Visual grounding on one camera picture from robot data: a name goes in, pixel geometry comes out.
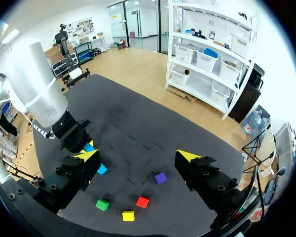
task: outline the fire extinguisher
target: fire extinguisher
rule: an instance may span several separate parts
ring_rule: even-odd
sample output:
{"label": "fire extinguisher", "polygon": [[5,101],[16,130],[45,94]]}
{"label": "fire extinguisher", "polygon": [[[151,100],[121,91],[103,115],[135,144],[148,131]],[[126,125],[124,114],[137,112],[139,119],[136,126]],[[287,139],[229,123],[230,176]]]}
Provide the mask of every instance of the fire extinguisher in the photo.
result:
{"label": "fire extinguisher", "polygon": [[126,43],[125,43],[125,40],[124,40],[124,39],[122,39],[122,41],[123,41],[123,48],[126,48]]}

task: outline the purple cube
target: purple cube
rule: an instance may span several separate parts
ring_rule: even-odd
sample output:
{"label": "purple cube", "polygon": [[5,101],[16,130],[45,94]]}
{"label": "purple cube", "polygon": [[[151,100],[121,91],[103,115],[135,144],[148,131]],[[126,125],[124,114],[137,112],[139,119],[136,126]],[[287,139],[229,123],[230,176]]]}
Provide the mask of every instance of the purple cube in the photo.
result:
{"label": "purple cube", "polygon": [[166,174],[163,172],[155,175],[154,178],[156,179],[157,184],[162,184],[168,180]]}

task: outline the ceiling light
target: ceiling light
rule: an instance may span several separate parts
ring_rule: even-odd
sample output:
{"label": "ceiling light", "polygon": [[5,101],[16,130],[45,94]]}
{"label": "ceiling light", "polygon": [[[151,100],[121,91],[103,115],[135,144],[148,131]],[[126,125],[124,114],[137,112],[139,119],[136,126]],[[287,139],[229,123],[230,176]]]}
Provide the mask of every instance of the ceiling light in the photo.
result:
{"label": "ceiling light", "polygon": [[18,33],[19,31],[14,29],[7,37],[5,37],[2,43],[9,43]]}
{"label": "ceiling light", "polygon": [[4,35],[4,33],[6,32],[6,30],[8,29],[9,25],[7,23],[5,23],[3,25],[3,30],[2,30],[2,34],[1,34],[1,37]]}

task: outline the plastic bag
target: plastic bag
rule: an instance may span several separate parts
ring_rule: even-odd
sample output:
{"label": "plastic bag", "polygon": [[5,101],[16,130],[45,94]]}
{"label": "plastic bag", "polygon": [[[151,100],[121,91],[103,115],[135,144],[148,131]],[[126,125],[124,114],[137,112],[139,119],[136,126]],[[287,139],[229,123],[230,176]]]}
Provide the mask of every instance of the plastic bag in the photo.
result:
{"label": "plastic bag", "polygon": [[261,123],[261,114],[260,111],[252,111],[251,114],[246,118],[245,122],[242,125],[242,130],[245,134],[251,134],[254,132]]}
{"label": "plastic bag", "polygon": [[[260,133],[262,133],[263,131],[266,130],[266,128],[269,126],[270,124],[270,119],[268,118],[262,118],[260,125],[257,127],[257,129],[252,133],[252,140],[255,139],[257,136],[259,136]],[[261,136],[259,137],[259,141],[261,144],[261,142],[263,141],[263,138],[265,136],[265,132],[263,134],[261,134]],[[250,143],[250,147],[253,147],[255,145],[255,141]]]}

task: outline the red cube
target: red cube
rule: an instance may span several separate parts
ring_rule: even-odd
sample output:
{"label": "red cube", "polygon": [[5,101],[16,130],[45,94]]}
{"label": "red cube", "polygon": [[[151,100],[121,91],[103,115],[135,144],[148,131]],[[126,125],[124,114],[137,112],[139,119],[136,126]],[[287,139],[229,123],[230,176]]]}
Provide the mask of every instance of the red cube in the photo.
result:
{"label": "red cube", "polygon": [[140,206],[142,208],[146,208],[148,205],[149,199],[145,197],[139,197],[136,203],[136,206]]}

